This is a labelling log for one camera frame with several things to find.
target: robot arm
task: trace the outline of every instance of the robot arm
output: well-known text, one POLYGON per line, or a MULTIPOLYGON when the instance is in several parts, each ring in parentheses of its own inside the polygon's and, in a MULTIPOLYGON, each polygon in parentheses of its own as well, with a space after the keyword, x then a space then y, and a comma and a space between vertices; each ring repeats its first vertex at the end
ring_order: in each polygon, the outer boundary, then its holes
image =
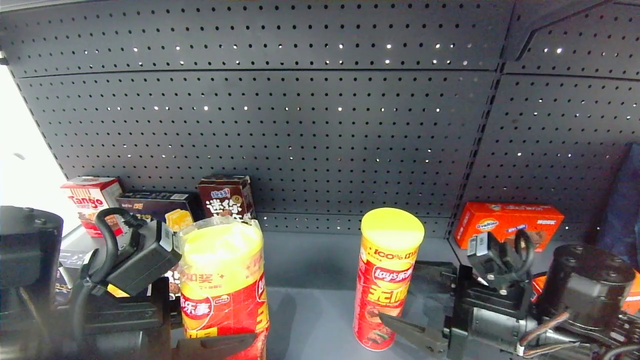
POLYGON ((640 318, 621 310, 634 280, 633 268, 620 258, 587 245, 563 245, 554 252, 545 289, 532 304, 529 258, 520 241, 507 249, 491 233, 470 246, 469 262, 451 281, 441 263, 417 262, 414 275, 444 281, 452 289, 452 316, 443 329, 428 329, 380 315, 389 329, 435 357, 462 360, 467 341, 475 339, 524 358, 606 359, 618 354, 639 359, 640 318), (474 276, 479 274, 486 284, 474 276))

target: orange packaging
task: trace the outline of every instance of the orange packaging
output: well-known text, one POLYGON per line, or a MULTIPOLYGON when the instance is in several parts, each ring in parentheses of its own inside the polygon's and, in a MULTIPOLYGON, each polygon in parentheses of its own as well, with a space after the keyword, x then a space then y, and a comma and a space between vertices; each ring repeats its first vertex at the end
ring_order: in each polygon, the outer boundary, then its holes
MULTIPOLYGON (((540 294, 542 294, 546 281, 546 275, 541 275, 533 279, 533 302, 536 302, 540 294)), ((638 271, 636 271, 636 278, 631 284, 631 289, 629 290, 627 299, 625 299, 625 302, 622 304, 622 310, 631 315, 635 315, 640 310, 640 273, 638 271)))
POLYGON ((360 227, 353 333, 365 348, 381 351, 393 344, 396 334, 378 314, 402 313, 424 226, 406 211, 380 208, 366 213, 360 227))
POLYGON ((201 220, 180 232, 180 306, 188 338, 257 333, 226 360, 265 360, 269 313, 258 221, 201 220))
POLYGON ((516 231, 525 229, 541 252, 563 219, 551 205, 468 202, 453 236, 466 249, 475 235, 491 231, 499 241, 513 244, 516 231))

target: shelf surface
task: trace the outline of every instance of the shelf surface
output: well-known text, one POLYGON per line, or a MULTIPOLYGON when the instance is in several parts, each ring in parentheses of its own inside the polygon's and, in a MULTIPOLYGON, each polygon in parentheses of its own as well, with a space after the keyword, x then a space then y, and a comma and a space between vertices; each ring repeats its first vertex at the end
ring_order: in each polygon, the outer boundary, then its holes
MULTIPOLYGON (((271 330, 267 355, 273 360, 298 359, 385 359, 418 360, 429 357, 405 340, 397 338, 386 351, 373 352, 353 336, 353 306, 360 237, 345 234, 265 232, 265 276, 268 287, 271 330)), ((554 240, 536 253, 534 272, 548 268, 553 250, 566 242, 554 240)), ((81 229, 68 236, 68 250, 90 250, 101 246, 81 229)), ((464 250, 458 249, 459 256, 464 250)), ((426 238, 420 246, 420 260, 458 260, 446 240, 426 238)), ((418 278, 412 285, 404 317, 422 325, 441 327, 451 310, 452 298, 437 293, 418 278)), ((184 336, 172 331, 173 345, 184 336)), ((498 350, 470 341, 467 359, 508 359, 498 350)))

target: black motor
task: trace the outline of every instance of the black motor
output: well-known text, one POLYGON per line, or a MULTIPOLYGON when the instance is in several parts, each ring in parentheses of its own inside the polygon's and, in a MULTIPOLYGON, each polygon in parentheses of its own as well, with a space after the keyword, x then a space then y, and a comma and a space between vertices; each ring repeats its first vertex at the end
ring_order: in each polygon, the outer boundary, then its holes
POLYGON ((538 310, 552 318, 570 309, 565 326, 610 331, 635 276, 630 264, 610 252, 588 245, 560 246, 554 251, 538 310))
POLYGON ((62 218, 0 206, 0 219, 0 359, 38 358, 51 346, 37 314, 53 304, 62 218))

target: wire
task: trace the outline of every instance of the wire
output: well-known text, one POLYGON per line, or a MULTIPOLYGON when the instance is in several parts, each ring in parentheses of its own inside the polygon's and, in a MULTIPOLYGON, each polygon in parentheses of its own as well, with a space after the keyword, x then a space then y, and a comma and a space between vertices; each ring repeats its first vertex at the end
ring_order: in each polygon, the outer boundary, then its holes
POLYGON ((89 294, 93 290, 93 286, 77 286, 80 288, 80 294, 75 298, 71 311, 71 324, 76 339, 76 345, 79 349, 86 346, 84 338, 84 315, 86 313, 86 303, 89 300, 89 294))
POLYGON ((531 331, 527 332, 520 338, 520 342, 519 342, 520 346, 521 347, 527 346, 527 344, 538 335, 542 334, 543 332, 549 329, 553 329, 555 326, 557 326, 561 322, 567 320, 569 318, 569 315, 570 315, 569 311, 565 311, 564 313, 559 313, 555 317, 551 318, 549 321, 533 328, 531 331))
POLYGON ((542 345, 540 347, 536 347, 536 348, 533 348, 531 350, 526 350, 524 352, 524 354, 522 355, 522 357, 524 357, 525 359, 530 359, 532 357, 536 357, 536 356, 544 355, 544 354, 549 354, 550 352, 558 351, 558 350, 561 350, 563 348, 578 347, 581 344, 582 343, 580 343, 580 342, 576 342, 576 343, 560 343, 560 344, 542 345))
POLYGON ((516 232, 515 241, 513 242, 513 245, 516 249, 516 254, 518 254, 520 257, 522 257, 522 240, 524 240, 527 253, 525 255, 525 258, 523 259, 522 266, 518 270, 514 271, 516 277, 518 278, 524 276, 533 266, 534 251, 536 250, 529 234, 527 234, 524 229, 520 229, 516 232))
POLYGON ((124 219, 125 225, 135 229, 139 229, 147 224, 146 221, 138 219, 122 208, 108 208, 100 210, 95 215, 95 225, 100 229, 106 244, 106 256, 104 257, 102 265, 91 275, 91 281, 94 283, 103 281, 107 275, 109 275, 109 272, 113 269, 113 266, 118 259, 118 239, 106 220, 106 218, 111 215, 120 215, 124 219))
POLYGON ((629 344, 608 350, 602 356, 602 360, 612 360, 614 357, 629 351, 640 350, 640 344, 629 344))

